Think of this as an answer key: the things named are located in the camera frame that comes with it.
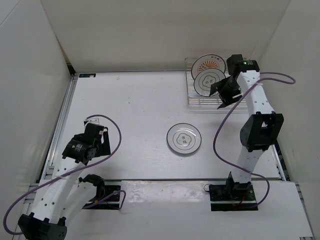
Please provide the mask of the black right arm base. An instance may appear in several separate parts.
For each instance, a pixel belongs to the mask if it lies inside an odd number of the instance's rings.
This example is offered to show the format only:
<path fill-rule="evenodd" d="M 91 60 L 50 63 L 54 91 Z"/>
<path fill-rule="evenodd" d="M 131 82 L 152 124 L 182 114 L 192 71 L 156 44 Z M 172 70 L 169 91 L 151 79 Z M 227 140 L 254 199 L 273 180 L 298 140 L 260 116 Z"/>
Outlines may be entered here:
<path fill-rule="evenodd" d="M 222 184 L 208 186 L 210 210 L 212 212 L 258 211 L 257 200 L 252 185 L 248 190 L 228 193 Z"/>

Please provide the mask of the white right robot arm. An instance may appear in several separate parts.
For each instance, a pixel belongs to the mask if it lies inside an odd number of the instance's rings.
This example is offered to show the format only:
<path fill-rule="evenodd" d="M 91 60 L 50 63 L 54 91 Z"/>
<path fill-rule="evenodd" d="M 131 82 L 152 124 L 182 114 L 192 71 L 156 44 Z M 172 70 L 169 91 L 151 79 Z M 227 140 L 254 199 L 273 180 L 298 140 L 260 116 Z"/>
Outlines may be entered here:
<path fill-rule="evenodd" d="M 284 117 L 275 112 L 267 99 L 256 60 L 244 60 L 242 55 L 233 54 L 226 63 L 229 77 L 212 84 L 210 94 L 218 93 L 222 100 L 220 108 L 245 101 L 248 109 L 248 120 L 239 134 L 240 155 L 224 188 L 226 197 L 236 200 L 248 191 L 251 173 L 262 154 L 277 140 Z"/>

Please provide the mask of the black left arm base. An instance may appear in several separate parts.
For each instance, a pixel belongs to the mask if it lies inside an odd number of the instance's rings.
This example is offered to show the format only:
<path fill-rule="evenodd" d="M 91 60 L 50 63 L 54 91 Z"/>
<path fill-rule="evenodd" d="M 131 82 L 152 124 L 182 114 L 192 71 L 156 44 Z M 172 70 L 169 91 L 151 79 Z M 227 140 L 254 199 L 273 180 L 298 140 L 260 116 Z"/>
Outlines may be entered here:
<path fill-rule="evenodd" d="M 118 210 L 121 203 L 121 197 L 124 195 L 123 193 L 117 193 L 109 197 L 108 199 L 104 200 L 103 202 L 89 207 L 90 205 L 94 204 L 98 200 L 105 198 L 106 196 L 110 195 L 113 192 L 119 191 L 122 189 L 122 182 L 121 181 L 105 181 L 104 182 L 104 190 L 100 191 L 100 195 L 98 199 L 91 199 L 88 203 L 84 205 L 84 209 L 88 210 Z"/>

